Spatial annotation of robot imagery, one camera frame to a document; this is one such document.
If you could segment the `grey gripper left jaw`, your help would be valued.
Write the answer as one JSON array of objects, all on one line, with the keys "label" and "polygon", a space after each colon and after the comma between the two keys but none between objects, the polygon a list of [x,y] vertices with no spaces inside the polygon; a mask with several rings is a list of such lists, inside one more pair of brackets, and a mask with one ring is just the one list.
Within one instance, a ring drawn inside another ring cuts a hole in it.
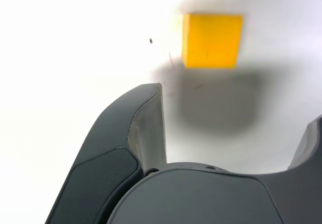
[{"label": "grey gripper left jaw", "polygon": [[167,163],[162,86],[140,85],[111,103],[87,134],[47,223],[106,223],[149,169]]}]

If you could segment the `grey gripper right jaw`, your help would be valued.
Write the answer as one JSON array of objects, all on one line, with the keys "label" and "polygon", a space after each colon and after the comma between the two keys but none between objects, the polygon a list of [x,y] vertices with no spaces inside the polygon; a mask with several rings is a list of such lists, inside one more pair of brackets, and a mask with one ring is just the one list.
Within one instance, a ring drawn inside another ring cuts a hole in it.
[{"label": "grey gripper right jaw", "polygon": [[321,223],[321,118],[286,171],[163,170],[131,188],[108,223]]}]

